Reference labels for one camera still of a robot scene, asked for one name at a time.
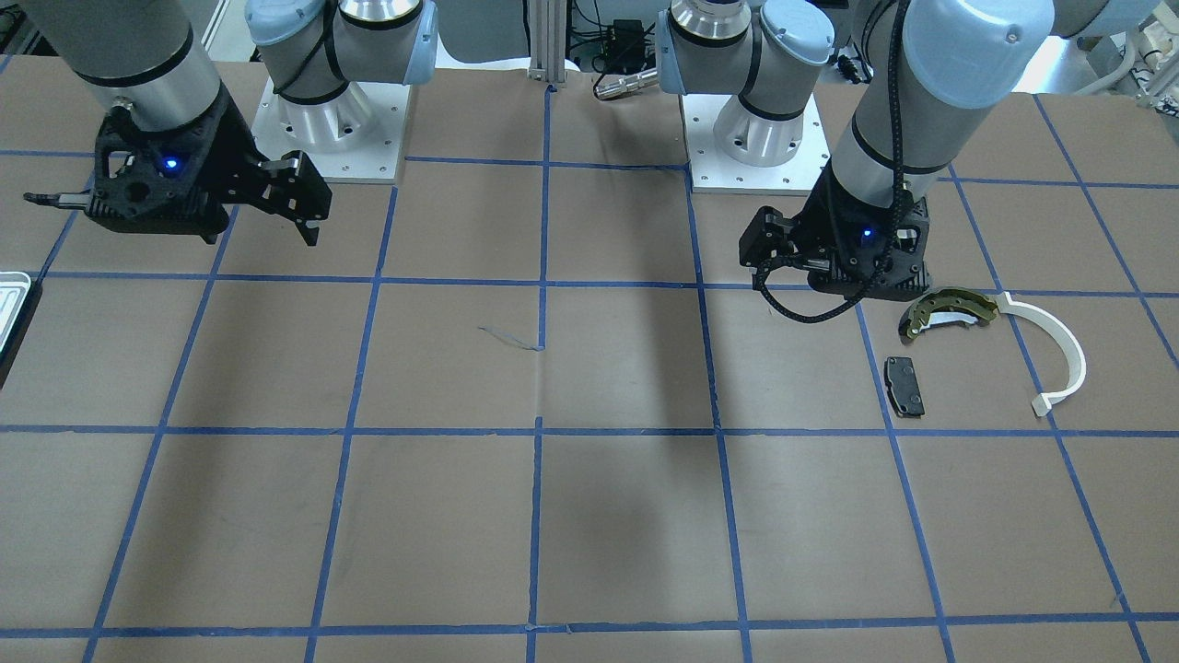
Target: white curved bracket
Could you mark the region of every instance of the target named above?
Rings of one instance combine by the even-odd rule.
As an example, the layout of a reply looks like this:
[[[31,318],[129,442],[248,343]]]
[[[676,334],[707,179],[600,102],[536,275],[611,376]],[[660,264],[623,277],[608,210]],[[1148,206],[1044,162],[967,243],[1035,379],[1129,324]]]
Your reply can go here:
[[[1012,298],[1010,293],[1000,293],[995,301],[1000,313],[1022,317],[1043,329],[1065,353],[1065,359],[1068,361],[1068,386],[1059,392],[1045,392],[1032,400],[1032,409],[1035,411],[1036,416],[1045,416],[1052,406],[1071,396],[1085,383],[1085,376],[1088,372],[1085,352],[1081,350],[1081,344],[1068,327],[1065,327],[1063,322],[1042,308],[1016,302]]]

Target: white tube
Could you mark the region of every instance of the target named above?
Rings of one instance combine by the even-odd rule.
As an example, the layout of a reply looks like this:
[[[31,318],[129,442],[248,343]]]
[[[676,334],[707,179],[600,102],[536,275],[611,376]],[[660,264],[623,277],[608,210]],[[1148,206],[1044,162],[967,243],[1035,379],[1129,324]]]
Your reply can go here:
[[[1134,68],[1134,60],[1138,58],[1138,47],[1134,46],[1134,39],[1137,35],[1137,27],[1134,29],[1126,31],[1126,55],[1121,59],[1121,64],[1118,65],[1118,68],[1078,90],[1076,94],[1096,94],[1098,92],[1107,90],[1119,80],[1126,78],[1129,70]]]

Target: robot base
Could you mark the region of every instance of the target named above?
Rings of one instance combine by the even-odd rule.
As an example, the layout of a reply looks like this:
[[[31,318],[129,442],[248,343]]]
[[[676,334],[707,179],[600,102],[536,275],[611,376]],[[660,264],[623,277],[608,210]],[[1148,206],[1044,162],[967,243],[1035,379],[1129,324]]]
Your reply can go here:
[[[396,184],[401,166],[402,146],[406,138],[406,119],[409,111],[408,85],[388,83],[360,83],[376,116],[376,126],[367,130],[355,146],[345,151],[323,151],[296,146],[286,134],[278,118],[277,96],[274,83],[266,87],[253,118],[253,137],[264,155],[284,155],[291,150],[303,150],[315,163],[327,182],[353,184]]]
[[[745,165],[717,145],[712,126],[729,94],[685,94],[684,133],[692,164],[692,190],[700,193],[770,193],[809,196],[830,156],[815,97],[803,117],[806,133],[795,158],[771,168]]]

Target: metal post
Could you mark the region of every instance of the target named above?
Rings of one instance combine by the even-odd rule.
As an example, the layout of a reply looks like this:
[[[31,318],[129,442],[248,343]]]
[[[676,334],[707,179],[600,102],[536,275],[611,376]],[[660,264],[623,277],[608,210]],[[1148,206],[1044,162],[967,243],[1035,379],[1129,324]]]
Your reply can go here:
[[[565,86],[566,17],[564,0],[527,0],[532,41],[528,78]]]

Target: white plastic handle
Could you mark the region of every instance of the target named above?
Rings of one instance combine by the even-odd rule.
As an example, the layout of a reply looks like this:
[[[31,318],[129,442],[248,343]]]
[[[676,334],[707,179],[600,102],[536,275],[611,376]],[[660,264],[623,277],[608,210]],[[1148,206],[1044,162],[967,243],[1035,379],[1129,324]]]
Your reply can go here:
[[[1088,373],[1085,352],[1081,350],[1081,344],[1068,327],[1065,327],[1063,322],[1042,308],[1016,302],[1012,298],[1010,293],[1000,293],[996,302],[1000,313],[1022,317],[1047,332],[1060,346],[1068,361],[1068,386],[1059,392],[1045,392],[1032,400],[1032,409],[1035,411],[1036,416],[1045,416],[1052,411],[1052,406],[1073,395],[1085,383],[1085,376]]]

